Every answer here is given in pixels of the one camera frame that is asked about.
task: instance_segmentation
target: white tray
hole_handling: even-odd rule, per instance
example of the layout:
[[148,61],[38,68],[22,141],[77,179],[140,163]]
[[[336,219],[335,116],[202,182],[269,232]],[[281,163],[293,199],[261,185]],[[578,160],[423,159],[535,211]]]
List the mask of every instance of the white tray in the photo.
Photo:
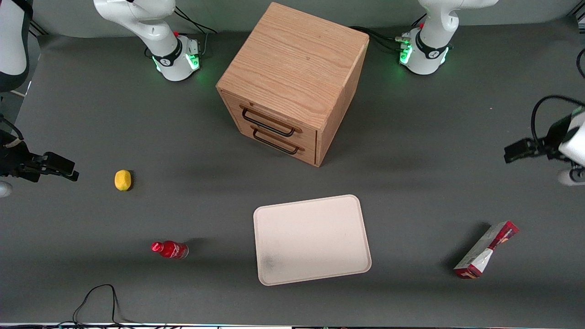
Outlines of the white tray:
[[258,278],[265,286],[367,272],[360,201],[346,195],[267,205],[254,212]]

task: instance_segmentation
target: wooden cabinet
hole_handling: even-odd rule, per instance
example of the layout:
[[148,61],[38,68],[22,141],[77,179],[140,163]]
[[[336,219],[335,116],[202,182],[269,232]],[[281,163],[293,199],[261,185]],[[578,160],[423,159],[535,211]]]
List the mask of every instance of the wooden cabinet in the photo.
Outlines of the wooden cabinet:
[[356,92],[368,41],[273,2],[216,87],[242,134],[318,167]]

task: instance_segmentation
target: bottle label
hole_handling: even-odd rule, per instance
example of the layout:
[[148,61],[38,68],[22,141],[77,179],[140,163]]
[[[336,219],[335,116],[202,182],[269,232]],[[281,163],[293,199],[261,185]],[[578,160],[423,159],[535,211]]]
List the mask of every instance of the bottle label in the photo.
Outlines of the bottle label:
[[187,257],[187,254],[189,253],[189,248],[186,245],[175,243],[173,247],[174,247],[173,252],[169,256],[169,258],[181,259]]

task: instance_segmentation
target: red and white box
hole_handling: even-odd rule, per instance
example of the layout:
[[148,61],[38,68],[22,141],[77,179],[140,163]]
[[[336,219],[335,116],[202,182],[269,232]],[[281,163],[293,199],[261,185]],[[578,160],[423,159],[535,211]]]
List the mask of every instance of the red and white box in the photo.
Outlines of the red and white box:
[[477,279],[486,269],[494,249],[508,241],[519,229],[511,221],[493,225],[475,246],[455,266],[455,274],[462,279]]

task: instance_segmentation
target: black metal handle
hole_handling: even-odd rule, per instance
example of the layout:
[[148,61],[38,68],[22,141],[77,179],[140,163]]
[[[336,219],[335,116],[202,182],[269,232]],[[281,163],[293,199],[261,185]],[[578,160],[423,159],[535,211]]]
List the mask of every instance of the black metal handle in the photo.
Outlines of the black metal handle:
[[248,118],[248,117],[246,116],[246,113],[248,112],[248,109],[247,109],[247,108],[243,108],[243,109],[244,109],[244,110],[242,111],[242,116],[244,117],[244,120],[246,120],[246,121],[250,121],[251,123],[253,123],[253,124],[256,124],[256,125],[258,125],[258,126],[261,126],[262,128],[264,128],[264,129],[266,129],[266,130],[270,130],[270,131],[272,131],[272,132],[274,132],[274,133],[277,133],[277,134],[279,134],[280,136],[284,136],[284,137],[290,137],[290,136],[292,136],[292,135],[293,135],[293,133],[294,133],[294,128],[291,128],[291,131],[290,131],[290,132],[283,132],[283,131],[280,131],[280,130],[278,130],[278,129],[274,129],[274,128],[270,127],[270,126],[267,126],[267,125],[263,124],[263,123],[262,123],[262,122],[260,122],[260,121],[254,120],[254,119],[252,119],[252,118]]
[[279,150],[279,151],[282,151],[282,152],[284,152],[284,153],[286,153],[286,154],[288,154],[288,155],[294,155],[294,154],[297,154],[297,152],[298,152],[298,149],[299,149],[299,147],[298,147],[298,146],[297,146],[297,147],[295,147],[293,151],[289,151],[289,150],[287,150],[287,149],[285,149],[285,148],[282,148],[281,146],[278,146],[278,145],[276,145],[276,144],[274,144],[274,143],[271,143],[271,142],[269,142],[269,141],[265,140],[264,138],[260,138],[260,137],[256,136],[256,133],[257,133],[257,132],[258,132],[258,129],[254,129],[254,132],[252,133],[252,136],[254,136],[254,138],[255,138],[256,140],[259,140],[259,141],[263,142],[264,144],[266,144],[266,145],[268,145],[268,146],[272,146],[273,148],[275,148],[275,149],[277,149],[277,150]]

